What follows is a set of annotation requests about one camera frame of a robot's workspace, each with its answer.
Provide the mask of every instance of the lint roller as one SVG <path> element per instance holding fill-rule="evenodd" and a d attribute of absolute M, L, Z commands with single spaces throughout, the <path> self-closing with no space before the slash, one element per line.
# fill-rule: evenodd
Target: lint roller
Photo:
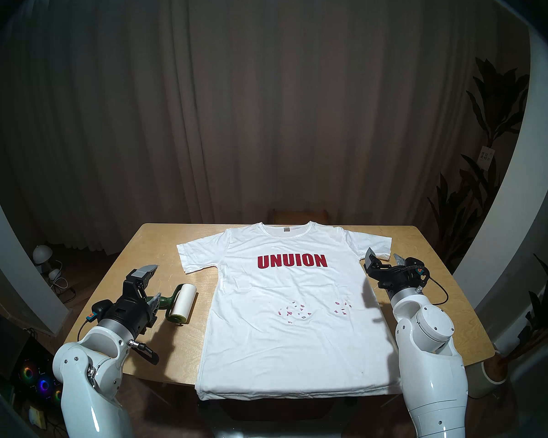
<path fill-rule="evenodd" d="M 169 322 L 187 323 L 196 293 L 197 288 L 193 284 L 179 284 L 172 296 L 161 297 L 158 309 L 166 310 L 165 318 Z"/>

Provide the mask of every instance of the white t-shirt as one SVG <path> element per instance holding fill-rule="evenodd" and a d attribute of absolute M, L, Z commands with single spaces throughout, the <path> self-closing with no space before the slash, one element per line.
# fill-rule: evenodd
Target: white t-shirt
<path fill-rule="evenodd" d="M 401 392 L 397 347 L 359 264 L 369 247 L 388 259 L 391 244 L 315 222 L 260 222 L 178 245 L 185 273 L 219 271 L 199 398 Z"/>

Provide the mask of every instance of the rgb fan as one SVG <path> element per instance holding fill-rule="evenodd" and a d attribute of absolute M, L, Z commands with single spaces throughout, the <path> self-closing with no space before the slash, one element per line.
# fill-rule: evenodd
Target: rgb fan
<path fill-rule="evenodd" d="M 20 379 L 28 386 L 34 385 L 38 379 L 37 366 L 29 360 L 26 360 L 20 369 Z"/>
<path fill-rule="evenodd" d="M 53 396 L 51 396 L 51 400 L 54 404 L 60 404 L 61 403 L 61 394 L 63 391 L 61 391 L 61 388 L 56 388 L 55 392 L 53 392 Z"/>
<path fill-rule="evenodd" d="M 43 397 L 44 399 L 50 397 L 53 393 L 54 384 L 55 383 L 53 382 L 53 379 L 49 375 L 41 375 L 37 382 L 38 395 Z"/>

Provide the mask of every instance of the white adhesive roll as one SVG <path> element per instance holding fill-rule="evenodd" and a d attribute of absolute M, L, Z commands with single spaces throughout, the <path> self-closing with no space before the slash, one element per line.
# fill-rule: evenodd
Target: white adhesive roll
<path fill-rule="evenodd" d="M 186 323 L 189 320 L 189 314 L 191 312 L 191 306 L 195 299 L 197 288 L 193 284 L 183 284 L 176 294 L 175 303 L 171 309 L 171 317 L 177 319 L 180 323 Z"/>

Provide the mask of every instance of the wooden table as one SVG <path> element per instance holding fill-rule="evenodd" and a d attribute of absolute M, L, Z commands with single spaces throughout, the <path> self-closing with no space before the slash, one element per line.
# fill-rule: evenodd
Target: wooden table
<path fill-rule="evenodd" d="M 168 297 L 181 283 L 194 284 L 199 295 L 193 305 L 187 325 L 176 326 L 174 323 L 164 320 L 164 311 L 159 311 L 156 314 L 158 319 L 153 328 L 138 338 L 140 342 L 147 343 L 159 354 L 161 362 L 158 366 L 153 366 L 136 353 L 131 352 L 124 364 L 124 373 L 146 380 L 195 384 L 209 308 L 217 286 L 217 269 L 208 268 L 196 273 L 185 274 L 180 264 L 176 245 L 217 234 L 227 228 L 241 226 L 243 225 L 143 224 L 102 279 L 65 342 L 75 342 L 77 332 L 85 317 L 91 312 L 93 303 L 106 298 L 112 301 L 119 298 L 122 292 L 122 283 L 132 269 L 157 264 L 158 269 L 146 290 L 148 295 L 154 295 L 160 291 L 163 296 Z M 424 262 L 430 270 L 431 276 L 439 281 L 449 293 L 449 301 L 441 307 L 455 324 L 453 336 L 455 347 L 463 357 L 466 366 L 494 355 L 493 346 L 461 288 L 416 227 L 343 227 L 350 231 L 392 237 L 392 257 L 390 259 L 392 265 L 395 265 L 394 253 L 405 258 L 412 256 Z M 396 323 L 392 315 L 390 300 L 384 290 L 378 289 L 377 282 L 370 278 L 368 281 L 373 287 L 384 317 L 386 317 L 393 333 Z M 445 299 L 442 290 L 430 281 L 424 289 L 424 293 L 431 302 L 440 302 Z M 95 324 L 96 322 L 87 323 L 83 327 L 81 337 L 85 336 L 87 330 Z"/>

